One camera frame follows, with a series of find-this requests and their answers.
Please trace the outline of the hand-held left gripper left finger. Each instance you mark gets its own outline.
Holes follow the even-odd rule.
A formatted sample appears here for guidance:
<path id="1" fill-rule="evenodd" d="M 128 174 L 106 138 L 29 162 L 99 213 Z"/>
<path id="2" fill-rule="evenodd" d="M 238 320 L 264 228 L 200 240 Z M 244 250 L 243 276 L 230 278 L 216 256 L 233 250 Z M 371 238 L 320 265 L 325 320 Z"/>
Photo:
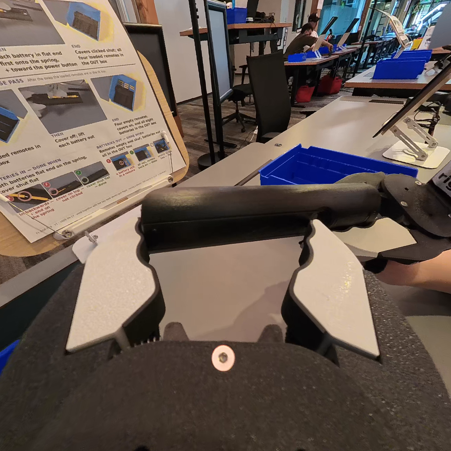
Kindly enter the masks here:
<path id="1" fill-rule="evenodd" d="M 125 350 L 160 339 L 166 306 L 142 235 L 111 235 L 86 259 L 66 351 L 114 340 Z"/>

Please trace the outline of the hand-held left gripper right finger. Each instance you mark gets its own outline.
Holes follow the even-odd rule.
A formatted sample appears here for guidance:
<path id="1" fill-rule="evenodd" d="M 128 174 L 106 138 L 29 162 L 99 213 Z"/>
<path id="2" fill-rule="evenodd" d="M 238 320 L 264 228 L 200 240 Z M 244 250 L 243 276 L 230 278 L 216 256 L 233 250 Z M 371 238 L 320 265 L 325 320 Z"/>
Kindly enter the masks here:
<path id="1" fill-rule="evenodd" d="M 286 341 L 336 359 L 335 347 L 378 360 L 380 349 L 363 268 L 322 222 L 307 227 L 281 316 Z"/>

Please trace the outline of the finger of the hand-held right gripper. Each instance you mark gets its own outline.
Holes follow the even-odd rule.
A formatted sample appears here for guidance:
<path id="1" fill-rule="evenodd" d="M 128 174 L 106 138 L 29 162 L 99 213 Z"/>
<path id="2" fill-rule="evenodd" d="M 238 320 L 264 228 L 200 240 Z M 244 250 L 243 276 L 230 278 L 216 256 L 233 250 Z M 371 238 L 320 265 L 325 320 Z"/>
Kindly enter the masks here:
<path id="1" fill-rule="evenodd" d="M 383 217 L 369 227 L 353 227 L 334 232 L 357 258 L 377 258 L 381 252 L 417 244 L 410 231 Z"/>

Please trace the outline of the black remote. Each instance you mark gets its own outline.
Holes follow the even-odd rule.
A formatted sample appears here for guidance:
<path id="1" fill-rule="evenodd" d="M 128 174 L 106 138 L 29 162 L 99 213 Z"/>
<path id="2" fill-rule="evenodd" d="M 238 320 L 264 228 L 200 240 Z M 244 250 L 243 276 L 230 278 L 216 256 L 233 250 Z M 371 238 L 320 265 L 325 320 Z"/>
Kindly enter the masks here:
<path id="1" fill-rule="evenodd" d="M 144 198 L 138 230 L 153 254 L 302 236 L 315 219 L 332 231 L 366 227 L 380 207 L 365 183 L 179 187 Z"/>

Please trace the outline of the person's right hand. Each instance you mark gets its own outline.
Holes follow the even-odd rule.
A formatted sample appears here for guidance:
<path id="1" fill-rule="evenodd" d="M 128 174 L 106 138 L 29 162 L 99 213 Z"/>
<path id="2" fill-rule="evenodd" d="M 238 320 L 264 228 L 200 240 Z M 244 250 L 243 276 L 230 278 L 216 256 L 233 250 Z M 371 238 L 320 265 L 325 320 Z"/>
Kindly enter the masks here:
<path id="1" fill-rule="evenodd" d="M 376 278 L 388 285 L 410 286 L 451 293 L 451 251 L 410 265 L 389 261 Z"/>

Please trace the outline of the white stand base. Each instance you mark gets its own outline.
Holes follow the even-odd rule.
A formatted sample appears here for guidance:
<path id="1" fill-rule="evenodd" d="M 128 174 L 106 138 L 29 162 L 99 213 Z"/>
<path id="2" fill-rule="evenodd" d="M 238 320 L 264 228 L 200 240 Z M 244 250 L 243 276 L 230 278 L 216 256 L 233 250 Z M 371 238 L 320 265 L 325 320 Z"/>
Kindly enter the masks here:
<path id="1" fill-rule="evenodd" d="M 106 243 L 116 234 L 120 236 L 130 234 L 141 218 L 141 208 L 139 205 L 77 240 L 72 246 L 72 251 L 78 261 L 84 264 L 97 245 Z"/>

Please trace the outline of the blue plastic bin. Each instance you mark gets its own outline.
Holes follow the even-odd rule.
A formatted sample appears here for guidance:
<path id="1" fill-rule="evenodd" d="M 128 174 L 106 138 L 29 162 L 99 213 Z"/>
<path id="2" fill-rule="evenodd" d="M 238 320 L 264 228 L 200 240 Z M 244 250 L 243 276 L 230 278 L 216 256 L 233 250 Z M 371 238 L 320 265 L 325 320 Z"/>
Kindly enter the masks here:
<path id="1" fill-rule="evenodd" d="M 19 343 L 20 340 L 16 340 L 0 351 L 0 374 L 2 374 L 6 364 L 8 363 L 9 358 L 11 357 L 12 353 L 14 352 Z"/>
<path id="2" fill-rule="evenodd" d="M 418 175 L 412 167 L 301 144 L 259 170 L 261 186 L 330 184 L 353 174 L 379 172 Z"/>
<path id="3" fill-rule="evenodd" d="M 398 58 L 381 59 L 375 65 L 373 80 L 413 80 L 424 71 L 432 50 L 403 51 Z"/>

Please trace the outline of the instruction sheet on stand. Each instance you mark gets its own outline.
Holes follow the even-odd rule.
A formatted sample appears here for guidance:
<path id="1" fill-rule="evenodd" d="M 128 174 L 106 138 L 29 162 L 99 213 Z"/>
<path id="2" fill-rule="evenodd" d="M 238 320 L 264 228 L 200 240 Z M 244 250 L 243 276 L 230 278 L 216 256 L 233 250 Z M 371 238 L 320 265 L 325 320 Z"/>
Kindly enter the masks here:
<path id="1" fill-rule="evenodd" d="M 172 148 L 177 147 L 185 161 L 185 166 L 176 171 L 174 170 L 173 173 L 174 181 L 178 183 L 186 175 L 189 168 L 188 152 L 152 66 L 139 52 L 137 52 L 137 54 L 141 59 L 149 82 L 154 90 L 155 97 L 167 121 L 169 134 L 174 141 Z M 53 235 L 47 235 L 34 243 L 30 243 L 23 237 L 23 235 L 20 234 L 20 232 L 14 227 L 14 225 L 8 221 L 4 214 L 1 213 L 0 254 L 1 256 L 6 257 L 32 257 L 53 251 L 62 243 L 67 242 L 67 240 L 73 239 L 74 237 L 77 237 L 81 233 L 87 231 L 89 228 L 99 227 L 103 222 L 111 220 L 111 218 L 115 215 L 123 215 L 126 209 L 140 203 L 144 199 L 144 197 L 151 191 L 169 187 L 170 185 L 168 183 L 167 177 L 168 176 L 166 176 L 166 178 L 162 181 L 155 182 L 151 185 L 140 188 L 131 194 L 123 195 L 121 196 L 121 198 L 114 199 L 112 204 L 102 206 L 100 210 L 92 212 L 89 215 L 78 219 L 74 223 L 63 227 L 63 231 L 67 230 L 71 232 L 69 238 L 66 238 L 64 236 L 54 238 Z"/>

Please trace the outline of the black office chair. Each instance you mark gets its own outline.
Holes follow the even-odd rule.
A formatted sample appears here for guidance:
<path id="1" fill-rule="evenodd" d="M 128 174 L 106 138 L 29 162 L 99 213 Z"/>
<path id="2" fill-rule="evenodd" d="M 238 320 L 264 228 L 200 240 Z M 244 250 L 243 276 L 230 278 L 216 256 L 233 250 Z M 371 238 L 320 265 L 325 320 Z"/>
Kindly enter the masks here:
<path id="1" fill-rule="evenodd" d="M 290 93 L 282 51 L 246 58 L 256 109 L 256 142 L 265 144 L 288 129 Z"/>

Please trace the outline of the printed instruction poster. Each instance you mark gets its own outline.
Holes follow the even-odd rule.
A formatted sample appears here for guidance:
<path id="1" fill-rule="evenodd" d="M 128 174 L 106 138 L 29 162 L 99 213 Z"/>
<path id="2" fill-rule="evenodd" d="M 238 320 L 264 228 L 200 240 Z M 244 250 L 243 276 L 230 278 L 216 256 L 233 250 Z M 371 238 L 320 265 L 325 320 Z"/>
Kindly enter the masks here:
<path id="1" fill-rule="evenodd" d="M 1 1 L 0 41 L 1 213 L 28 242 L 168 176 L 174 141 L 109 1 Z"/>

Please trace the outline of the black display on stand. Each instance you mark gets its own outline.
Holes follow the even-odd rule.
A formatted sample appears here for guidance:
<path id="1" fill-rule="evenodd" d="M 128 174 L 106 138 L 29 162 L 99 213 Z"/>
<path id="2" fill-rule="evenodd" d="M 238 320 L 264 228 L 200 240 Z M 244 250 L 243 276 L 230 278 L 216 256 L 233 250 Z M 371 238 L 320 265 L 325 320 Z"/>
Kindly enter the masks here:
<path id="1" fill-rule="evenodd" d="M 197 160 L 199 170 L 203 171 L 224 159 L 227 156 L 226 148 L 235 149 L 237 147 L 236 144 L 225 142 L 223 136 L 222 104 L 233 93 L 232 68 L 229 54 L 226 4 L 219 1 L 202 1 L 206 18 L 206 37 L 201 37 L 196 1 L 189 0 L 188 3 L 206 124 L 206 141 L 209 145 L 208 153 L 200 156 Z M 202 40 L 207 42 L 208 48 L 215 138 L 213 138 L 212 134 L 209 95 L 206 88 L 201 46 Z"/>
<path id="2" fill-rule="evenodd" d="M 134 48 L 152 66 L 179 132 L 184 137 L 181 120 L 178 116 L 162 25 L 124 23 L 124 27 L 129 34 Z"/>

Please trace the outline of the wooden pillar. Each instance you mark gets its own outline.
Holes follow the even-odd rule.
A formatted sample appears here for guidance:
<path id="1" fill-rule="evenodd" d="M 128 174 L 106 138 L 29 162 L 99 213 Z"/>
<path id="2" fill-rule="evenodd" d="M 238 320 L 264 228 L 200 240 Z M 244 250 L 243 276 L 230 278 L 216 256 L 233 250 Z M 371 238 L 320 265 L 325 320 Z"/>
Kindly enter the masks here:
<path id="1" fill-rule="evenodd" d="M 154 0 L 135 0 L 138 13 L 138 23 L 159 25 Z"/>

